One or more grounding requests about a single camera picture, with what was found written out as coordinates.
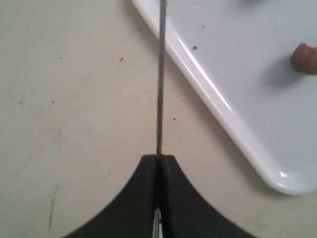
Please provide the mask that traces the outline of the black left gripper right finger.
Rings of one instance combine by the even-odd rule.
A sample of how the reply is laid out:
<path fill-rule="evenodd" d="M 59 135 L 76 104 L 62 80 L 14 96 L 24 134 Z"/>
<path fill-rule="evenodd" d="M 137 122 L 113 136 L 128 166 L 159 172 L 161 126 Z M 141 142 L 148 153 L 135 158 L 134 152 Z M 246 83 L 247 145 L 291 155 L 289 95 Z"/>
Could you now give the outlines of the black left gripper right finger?
<path fill-rule="evenodd" d="M 194 188 L 172 155 L 158 157 L 158 203 L 165 238 L 248 238 Z"/>

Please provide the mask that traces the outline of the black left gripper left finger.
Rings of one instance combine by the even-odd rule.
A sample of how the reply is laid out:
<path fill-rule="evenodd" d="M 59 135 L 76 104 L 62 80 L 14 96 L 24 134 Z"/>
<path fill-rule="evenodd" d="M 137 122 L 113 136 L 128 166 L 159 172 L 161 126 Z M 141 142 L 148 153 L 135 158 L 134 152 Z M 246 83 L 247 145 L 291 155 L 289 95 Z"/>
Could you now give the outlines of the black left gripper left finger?
<path fill-rule="evenodd" d="M 156 209 L 156 156 L 144 155 L 120 193 L 67 238 L 151 238 Z"/>

